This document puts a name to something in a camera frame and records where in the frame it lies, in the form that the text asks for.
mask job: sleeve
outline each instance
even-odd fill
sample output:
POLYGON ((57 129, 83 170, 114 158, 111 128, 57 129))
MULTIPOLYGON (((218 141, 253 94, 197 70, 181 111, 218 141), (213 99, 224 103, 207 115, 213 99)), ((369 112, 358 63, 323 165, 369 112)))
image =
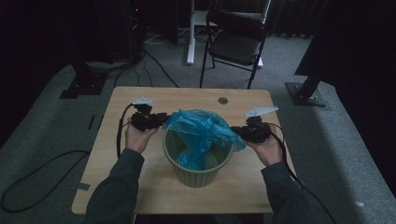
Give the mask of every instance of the sleeve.
POLYGON ((136 206, 143 162, 142 155, 124 149, 108 178, 93 192, 82 223, 129 223, 136 206))
POLYGON ((274 211, 274 224, 313 223, 308 202, 291 180, 283 161, 262 169, 262 176, 274 211))

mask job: blue plastic bag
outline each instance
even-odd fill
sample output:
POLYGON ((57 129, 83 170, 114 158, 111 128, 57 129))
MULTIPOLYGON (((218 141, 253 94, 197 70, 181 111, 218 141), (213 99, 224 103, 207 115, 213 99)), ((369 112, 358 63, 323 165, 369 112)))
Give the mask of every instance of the blue plastic bag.
POLYGON ((212 144, 220 147, 234 145, 235 151, 246 146, 220 115, 210 111, 179 110, 172 114, 163 127, 176 131, 190 149, 180 153, 177 162, 192 170, 204 170, 205 153, 212 144))

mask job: gray carpet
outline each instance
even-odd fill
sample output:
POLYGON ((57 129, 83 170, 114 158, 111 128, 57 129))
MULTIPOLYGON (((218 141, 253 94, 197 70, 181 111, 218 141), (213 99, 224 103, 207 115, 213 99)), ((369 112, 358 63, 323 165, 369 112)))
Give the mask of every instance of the gray carpet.
MULTIPOLYGON (((205 45, 198 39, 194 64, 186 65, 187 41, 180 38, 176 46, 153 39, 151 42, 161 44, 146 44, 145 49, 163 65, 179 87, 198 88, 205 45)), ((294 105, 290 99, 285 82, 305 81, 305 77, 293 74, 309 43, 309 38, 268 37, 262 54, 264 68, 259 70, 251 89, 271 92, 275 105, 279 107, 276 113, 297 175, 327 205, 338 223, 395 223, 395 198, 376 169, 334 88, 319 84, 318 90, 327 102, 326 109, 294 105)), ((91 63, 96 67, 115 65, 91 63)), ((119 72, 109 75, 101 95, 80 95, 75 100, 59 99, 74 77, 72 67, 66 66, 53 77, 0 150, 1 193, 15 180, 56 155, 92 148, 119 72)), ((243 70, 222 64, 212 69, 208 64, 204 88, 245 89, 248 77, 249 74, 243 70)), ((161 67, 146 55, 135 72, 131 69, 120 76, 117 85, 151 86, 151 80, 153 87, 174 87, 161 67)), ((18 209, 34 203, 81 156, 81 153, 73 154, 52 162, 12 190, 7 204, 18 209)), ((0 223, 79 223, 81 217, 71 212, 71 205, 87 160, 83 159, 65 181, 35 208, 17 214, 0 211, 0 223)), ((310 195, 306 194, 306 197, 315 222, 331 223, 320 205, 310 195)), ((265 223, 271 223, 270 214, 264 217, 265 223)))

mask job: chair backrest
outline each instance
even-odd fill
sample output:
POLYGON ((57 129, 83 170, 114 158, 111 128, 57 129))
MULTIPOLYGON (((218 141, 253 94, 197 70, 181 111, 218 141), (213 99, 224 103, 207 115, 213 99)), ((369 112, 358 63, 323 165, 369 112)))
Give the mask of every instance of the chair backrest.
POLYGON ((206 14, 206 26, 216 24, 219 29, 231 33, 240 34, 257 41, 263 41, 266 37, 264 24, 255 18, 222 10, 210 10, 206 14))

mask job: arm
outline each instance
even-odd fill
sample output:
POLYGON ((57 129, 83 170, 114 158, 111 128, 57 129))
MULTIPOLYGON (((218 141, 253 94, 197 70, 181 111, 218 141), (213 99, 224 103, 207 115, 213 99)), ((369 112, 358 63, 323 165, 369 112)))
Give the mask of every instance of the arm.
POLYGON ((84 224, 129 223, 136 206, 138 179, 143 167, 141 153, 158 129, 138 131, 131 124, 125 132, 125 149, 108 178, 102 181, 87 205, 84 224))
MULTIPOLYGON (((271 132, 276 133, 273 125, 271 132)), ((268 200, 274 211, 273 223, 312 223, 309 206, 303 193, 291 180, 282 161, 282 149, 271 135, 263 143, 246 142, 252 147, 262 164, 262 176, 267 186, 268 200)))

